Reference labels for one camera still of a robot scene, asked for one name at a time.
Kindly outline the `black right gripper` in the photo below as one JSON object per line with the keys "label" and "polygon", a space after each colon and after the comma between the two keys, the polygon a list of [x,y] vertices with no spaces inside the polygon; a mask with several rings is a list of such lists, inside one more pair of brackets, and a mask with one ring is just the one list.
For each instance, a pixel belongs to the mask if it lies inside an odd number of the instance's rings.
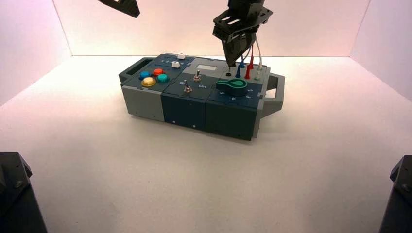
{"label": "black right gripper", "polygon": [[236,60],[255,42],[259,26],[267,23],[273,11],[264,6],[263,0],[229,0],[227,7],[213,19],[212,34],[223,42],[227,65],[235,67]]}

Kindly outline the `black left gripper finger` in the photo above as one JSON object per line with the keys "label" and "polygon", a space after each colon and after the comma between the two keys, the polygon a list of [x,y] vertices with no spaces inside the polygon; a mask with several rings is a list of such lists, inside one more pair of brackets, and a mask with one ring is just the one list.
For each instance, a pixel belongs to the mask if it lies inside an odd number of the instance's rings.
{"label": "black left gripper finger", "polygon": [[99,2],[134,18],[140,15],[136,0],[99,0]]}

